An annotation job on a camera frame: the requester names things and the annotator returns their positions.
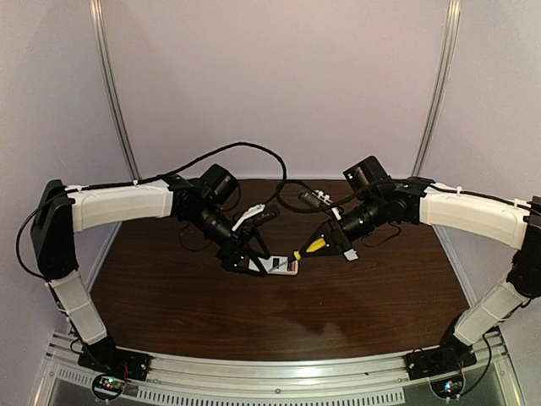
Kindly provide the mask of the yellow handled screwdriver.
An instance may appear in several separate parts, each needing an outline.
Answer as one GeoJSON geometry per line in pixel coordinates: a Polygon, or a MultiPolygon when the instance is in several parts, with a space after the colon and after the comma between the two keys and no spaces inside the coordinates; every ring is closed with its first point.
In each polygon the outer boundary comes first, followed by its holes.
{"type": "Polygon", "coordinates": [[[322,248],[327,248],[328,244],[325,241],[324,237],[315,239],[314,241],[307,243],[298,251],[294,251],[292,255],[288,256],[283,261],[278,261],[270,270],[274,271],[282,265],[287,265],[291,261],[299,261],[304,255],[313,254],[314,252],[321,250],[322,248]]]}

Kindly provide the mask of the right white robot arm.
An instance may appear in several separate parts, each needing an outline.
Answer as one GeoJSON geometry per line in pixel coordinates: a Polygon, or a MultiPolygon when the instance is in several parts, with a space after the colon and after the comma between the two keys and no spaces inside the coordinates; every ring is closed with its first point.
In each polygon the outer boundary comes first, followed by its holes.
{"type": "Polygon", "coordinates": [[[393,179],[375,156],[368,156],[343,175],[359,205],[323,222],[294,252],[294,259],[344,255],[353,261],[353,242],[391,222],[454,228],[516,250],[507,275],[450,324],[440,341],[443,347],[472,346],[516,309],[539,298],[539,197],[510,201],[429,178],[393,179]]]}

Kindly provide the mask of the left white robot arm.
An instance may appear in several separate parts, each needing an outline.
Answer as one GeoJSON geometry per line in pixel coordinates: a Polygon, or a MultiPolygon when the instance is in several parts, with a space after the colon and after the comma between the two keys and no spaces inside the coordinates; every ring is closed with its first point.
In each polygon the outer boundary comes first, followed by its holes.
{"type": "Polygon", "coordinates": [[[221,206],[237,188],[238,181],[217,164],[191,180],[166,175],[148,183],[103,188],[69,188],[53,180],[27,219],[38,267],[35,275],[47,283],[81,341],[89,346],[106,340],[109,333],[79,274],[74,235],[86,229],[175,217],[218,245],[216,256],[223,269],[263,277],[268,272],[262,262],[271,255],[258,228],[247,221],[262,213],[265,205],[249,208],[236,222],[230,220],[221,206]]]}

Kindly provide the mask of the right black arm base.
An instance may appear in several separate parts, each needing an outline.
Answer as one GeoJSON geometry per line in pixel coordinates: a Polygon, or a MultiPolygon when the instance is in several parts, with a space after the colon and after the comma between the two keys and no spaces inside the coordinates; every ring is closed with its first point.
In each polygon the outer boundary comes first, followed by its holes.
{"type": "Polygon", "coordinates": [[[462,343],[451,332],[443,335],[437,347],[413,350],[403,359],[412,381],[459,371],[477,363],[473,346],[462,343]]]}

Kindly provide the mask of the white remote control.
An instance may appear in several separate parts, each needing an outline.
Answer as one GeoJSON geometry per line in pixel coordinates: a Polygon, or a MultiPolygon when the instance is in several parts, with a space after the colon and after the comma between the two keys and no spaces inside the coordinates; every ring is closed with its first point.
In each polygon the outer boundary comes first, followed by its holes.
{"type": "Polygon", "coordinates": [[[282,265],[279,268],[275,269],[274,271],[271,271],[271,268],[277,264],[278,261],[283,261],[287,258],[287,256],[280,256],[280,255],[272,255],[268,259],[260,259],[260,263],[263,266],[263,269],[266,271],[267,274],[270,275],[277,275],[277,276],[296,276],[296,274],[290,274],[287,271],[288,265],[293,262],[289,262],[287,265],[282,265]]]}

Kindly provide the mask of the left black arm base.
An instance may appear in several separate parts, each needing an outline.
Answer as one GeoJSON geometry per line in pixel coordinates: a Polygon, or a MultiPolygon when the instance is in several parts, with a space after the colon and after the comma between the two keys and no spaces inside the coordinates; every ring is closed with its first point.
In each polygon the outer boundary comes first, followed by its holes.
{"type": "Polygon", "coordinates": [[[131,381],[146,381],[149,354],[119,348],[110,334],[93,344],[82,338],[80,341],[82,354],[78,358],[79,366],[131,381]]]}

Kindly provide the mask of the white battery cover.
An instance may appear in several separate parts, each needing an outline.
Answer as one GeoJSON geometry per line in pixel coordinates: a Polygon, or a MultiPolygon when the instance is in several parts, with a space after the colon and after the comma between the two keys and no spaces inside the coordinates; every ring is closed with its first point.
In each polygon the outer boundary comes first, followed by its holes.
{"type": "Polygon", "coordinates": [[[350,250],[344,252],[343,256],[347,261],[355,261],[355,260],[358,259],[357,251],[354,250],[354,249],[350,249],[350,250]]]}

